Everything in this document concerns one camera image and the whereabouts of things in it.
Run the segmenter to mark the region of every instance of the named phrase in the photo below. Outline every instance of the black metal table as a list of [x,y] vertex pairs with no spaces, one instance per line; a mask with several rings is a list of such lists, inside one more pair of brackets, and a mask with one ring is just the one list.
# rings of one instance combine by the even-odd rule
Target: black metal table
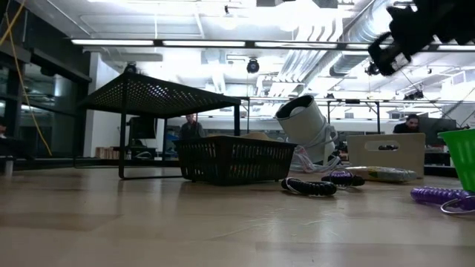
[[120,113],[119,177],[121,179],[153,179],[181,176],[125,176],[125,126],[127,115],[164,119],[166,129],[167,119],[234,106],[235,136],[239,136],[240,104],[241,100],[234,97],[167,82],[142,74],[123,73],[87,96],[77,107]]

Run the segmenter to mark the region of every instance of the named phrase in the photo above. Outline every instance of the window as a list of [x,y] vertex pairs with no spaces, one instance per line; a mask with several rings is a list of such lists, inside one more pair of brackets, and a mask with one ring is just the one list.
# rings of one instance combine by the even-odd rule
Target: window
[[7,92],[8,69],[0,65],[0,93]]
[[[32,111],[53,157],[71,157],[73,154],[74,118],[40,108],[32,108]],[[27,105],[22,105],[20,139],[27,143],[34,156],[49,157],[48,150],[36,130]]]
[[37,65],[25,65],[24,85],[32,103],[67,112],[75,106],[76,83]]

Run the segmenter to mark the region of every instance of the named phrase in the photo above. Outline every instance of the computer monitor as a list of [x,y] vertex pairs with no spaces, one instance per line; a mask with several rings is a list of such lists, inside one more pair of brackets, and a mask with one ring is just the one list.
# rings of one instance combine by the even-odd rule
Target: computer monitor
[[157,120],[150,117],[132,117],[129,120],[129,139],[155,139]]
[[444,131],[455,131],[457,123],[453,119],[435,119],[419,117],[419,131],[425,134],[426,145],[445,145],[438,133]]

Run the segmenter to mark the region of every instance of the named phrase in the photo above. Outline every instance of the black wire basket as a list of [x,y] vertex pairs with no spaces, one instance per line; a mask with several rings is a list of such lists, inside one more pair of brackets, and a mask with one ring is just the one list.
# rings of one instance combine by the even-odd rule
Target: black wire basket
[[285,179],[295,144],[232,136],[174,141],[183,177],[215,185]]

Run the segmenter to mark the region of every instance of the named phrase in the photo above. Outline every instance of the yellow cable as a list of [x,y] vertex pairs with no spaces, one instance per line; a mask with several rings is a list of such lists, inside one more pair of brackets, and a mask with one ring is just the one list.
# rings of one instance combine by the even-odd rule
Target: yellow cable
[[[23,10],[23,7],[24,7],[24,3],[25,3],[26,1],[27,1],[27,0],[23,0],[23,3],[20,5],[20,8],[18,9],[18,11],[16,12],[15,16],[13,17],[12,24],[7,25],[7,26],[8,26],[7,31],[5,32],[5,34],[4,34],[4,35],[1,37],[1,39],[0,39],[0,46],[3,44],[3,42],[4,42],[5,39],[7,38],[8,34],[10,34],[10,32],[12,31],[13,25],[15,25],[16,20],[18,19],[18,17],[20,17],[20,14],[22,13],[22,10]],[[8,10],[5,11],[5,18],[8,19]]]
[[[5,18],[7,20],[7,25],[10,27],[10,20],[8,19],[7,14],[5,14]],[[36,121],[35,113],[33,112],[33,109],[30,106],[30,100],[28,99],[27,91],[24,88],[24,82],[23,82],[23,77],[22,77],[22,72],[20,71],[20,64],[18,63],[18,58],[16,57],[16,50],[15,50],[15,43],[13,43],[13,37],[11,34],[8,34],[10,36],[10,42],[12,43],[12,51],[13,51],[13,57],[15,58],[15,65],[16,65],[16,72],[18,73],[18,77],[20,79],[20,84],[22,85],[23,89],[23,95],[25,100],[27,101],[28,108],[30,109],[31,117],[33,118],[33,122],[35,123],[36,130],[38,131],[39,137],[41,137],[43,143],[45,144],[45,147],[47,149],[47,152],[50,154],[50,156],[53,156],[50,150],[50,146],[46,142],[45,138],[43,137],[43,133],[40,130],[38,126],[38,122]]]

